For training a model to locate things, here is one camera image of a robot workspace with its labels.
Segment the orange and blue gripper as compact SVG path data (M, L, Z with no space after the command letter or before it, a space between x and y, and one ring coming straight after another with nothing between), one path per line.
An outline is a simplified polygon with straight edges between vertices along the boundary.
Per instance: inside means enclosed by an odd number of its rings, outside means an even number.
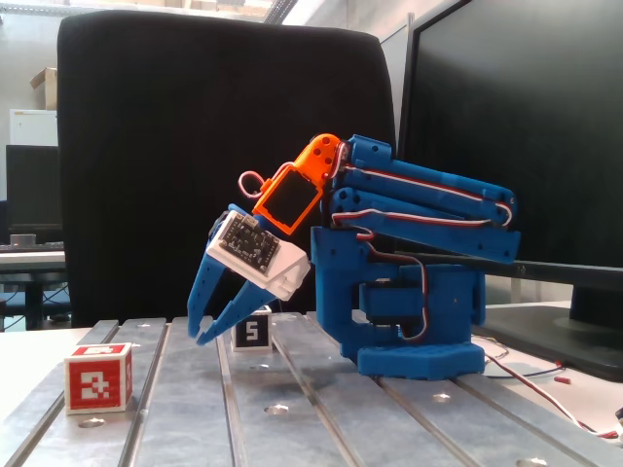
M293 234L319 203L336 175L340 146L338 136L321 133L295 161L285 162L272 178L264 179L252 170L244 171L238 178L238 187L247 198L256 200L252 213L263 216L285 234ZM217 260L209 255L202 257L187 302L188 335L197 345L210 343L277 299L269 290L246 281L225 307L227 299L220 289L224 272L225 266ZM202 321L206 316L215 321L202 333Z

